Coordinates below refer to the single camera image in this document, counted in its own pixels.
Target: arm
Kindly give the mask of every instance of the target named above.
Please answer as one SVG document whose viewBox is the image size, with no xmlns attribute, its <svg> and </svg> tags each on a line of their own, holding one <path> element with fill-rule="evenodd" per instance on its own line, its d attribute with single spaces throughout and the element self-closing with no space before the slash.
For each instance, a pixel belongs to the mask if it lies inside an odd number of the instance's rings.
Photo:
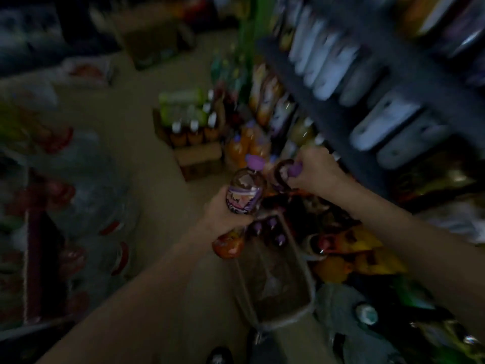
<svg viewBox="0 0 485 364">
<path fill-rule="evenodd" d="M 347 177 L 325 148 L 300 152 L 303 171 L 289 183 L 348 211 L 409 266 L 477 338 L 485 341 L 485 258 L 462 237 L 423 222 Z"/>
<path fill-rule="evenodd" d="M 164 257 L 76 325 L 38 364 L 150 362 L 173 332 L 170 324 L 179 322 L 174 316 L 185 287 L 211 242 L 252 221 L 227 209 L 226 191 L 219 191 L 201 220 Z"/>
</svg>

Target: hand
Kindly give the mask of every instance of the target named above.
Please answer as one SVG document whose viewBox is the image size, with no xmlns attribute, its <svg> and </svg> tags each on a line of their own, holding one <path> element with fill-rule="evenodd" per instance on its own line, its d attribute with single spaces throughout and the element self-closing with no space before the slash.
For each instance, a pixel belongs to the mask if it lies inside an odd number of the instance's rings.
<svg viewBox="0 0 485 364">
<path fill-rule="evenodd" d="M 303 171 L 298 177 L 288 179 L 291 188 L 300 188 L 328 199 L 338 185 L 351 182 L 325 147 L 304 146 L 295 161 L 303 164 Z"/>
<path fill-rule="evenodd" d="M 223 186 L 219 192 L 204 207 L 204 215 L 200 220 L 203 227 L 213 239 L 239 226 L 247 226 L 253 218 L 246 214 L 232 213 L 226 204 L 228 186 Z"/>
</svg>

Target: forearm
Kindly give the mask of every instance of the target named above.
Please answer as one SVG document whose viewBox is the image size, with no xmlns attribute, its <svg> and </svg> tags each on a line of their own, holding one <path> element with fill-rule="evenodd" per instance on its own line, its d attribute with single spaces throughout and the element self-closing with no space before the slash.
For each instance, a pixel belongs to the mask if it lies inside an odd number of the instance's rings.
<svg viewBox="0 0 485 364">
<path fill-rule="evenodd" d="M 436 228 L 357 183 L 326 198 L 376 234 L 472 333 L 485 340 L 485 258 L 460 236 Z"/>
<path fill-rule="evenodd" d="M 39 364 L 148 362 L 179 322 L 191 273 L 213 235 L 201 223 L 155 265 L 141 273 L 78 324 Z"/>
</svg>

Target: tiled floor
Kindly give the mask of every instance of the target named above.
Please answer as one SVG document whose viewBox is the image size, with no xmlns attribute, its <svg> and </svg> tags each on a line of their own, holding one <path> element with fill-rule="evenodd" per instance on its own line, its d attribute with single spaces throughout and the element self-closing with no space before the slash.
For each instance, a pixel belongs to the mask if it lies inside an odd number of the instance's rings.
<svg viewBox="0 0 485 364">
<path fill-rule="evenodd" d="M 60 109 L 45 116 L 45 120 L 68 120 L 95 129 L 120 168 L 130 174 L 142 206 L 135 273 L 176 243 L 203 204 L 229 179 L 226 174 L 185 183 L 171 149 L 153 133 L 151 108 L 157 106 L 161 91 L 208 89 L 213 49 L 228 48 L 235 40 L 233 30 L 198 36 L 196 51 L 142 72 L 123 52 L 118 53 L 114 63 L 119 73 L 112 88 L 58 89 Z M 246 362 L 248 326 L 225 281 L 224 268 L 224 261 L 215 255 L 199 263 L 187 288 L 179 331 L 171 342 L 161 343 L 161 362 L 203 363 L 217 345 L 228 346 L 236 363 Z M 289 362 L 328 362 L 312 317 L 279 330 L 277 336 Z"/>
</svg>

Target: metal shelf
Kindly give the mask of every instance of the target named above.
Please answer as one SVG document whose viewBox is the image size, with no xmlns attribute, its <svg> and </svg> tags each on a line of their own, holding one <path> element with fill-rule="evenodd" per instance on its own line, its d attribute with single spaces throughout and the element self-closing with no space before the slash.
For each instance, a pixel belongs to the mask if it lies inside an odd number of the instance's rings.
<svg viewBox="0 0 485 364">
<path fill-rule="evenodd" d="M 318 130 L 341 155 L 350 173 L 368 189 L 389 198 L 385 171 L 379 167 L 375 156 L 369 152 L 359 152 L 349 143 L 352 128 L 348 126 L 350 121 L 347 119 L 347 111 L 332 99 L 319 101 L 313 97 L 311 90 L 295 74 L 288 57 L 279 50 L 275 41 L 265 38 L 259 40 L 256 47 L 288 92 L 308 112 Z"/>
<path fill-rule="evenodd" d="M 328 15 L 356 36 L 390 67 L 410 98 L 443 115 L 450 126 L 475 146 L 485 149 L 485 99 L 456 76 L 446 72 L 411 42 L 395 35 L 385 15 L 363 0 L 311 0 L 317 12 Z"/>
</svg>

